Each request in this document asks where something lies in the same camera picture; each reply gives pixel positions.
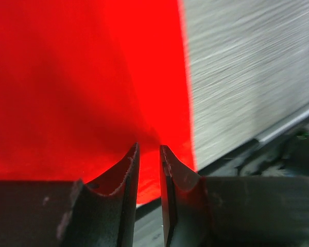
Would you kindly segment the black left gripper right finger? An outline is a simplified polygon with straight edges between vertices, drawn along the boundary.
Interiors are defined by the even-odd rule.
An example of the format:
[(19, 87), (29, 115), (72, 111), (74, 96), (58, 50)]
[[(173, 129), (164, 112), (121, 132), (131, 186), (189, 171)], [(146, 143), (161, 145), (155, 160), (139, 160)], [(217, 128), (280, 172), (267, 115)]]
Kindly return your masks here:
[(202, 177), (160, 147), (166, 246), (309, 243), (309, 177)]

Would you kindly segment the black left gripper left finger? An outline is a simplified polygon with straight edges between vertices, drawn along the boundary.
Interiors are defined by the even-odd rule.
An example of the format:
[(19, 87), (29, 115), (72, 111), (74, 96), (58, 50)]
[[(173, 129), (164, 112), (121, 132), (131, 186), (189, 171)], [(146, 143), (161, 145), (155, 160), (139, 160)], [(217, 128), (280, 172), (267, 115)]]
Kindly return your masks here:
[(94, 180), (0, 181), (0, 246), (132, 246), (140, 147)]

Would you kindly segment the red t shirt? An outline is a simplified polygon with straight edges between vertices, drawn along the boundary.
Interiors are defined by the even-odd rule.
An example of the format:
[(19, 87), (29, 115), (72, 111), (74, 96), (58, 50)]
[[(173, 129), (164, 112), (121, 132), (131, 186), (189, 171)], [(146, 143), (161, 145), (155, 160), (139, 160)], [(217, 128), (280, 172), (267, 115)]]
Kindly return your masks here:
[(195, 169), (182, 1), (0, 1), (0, 180), (88, 182), (134, 144)]

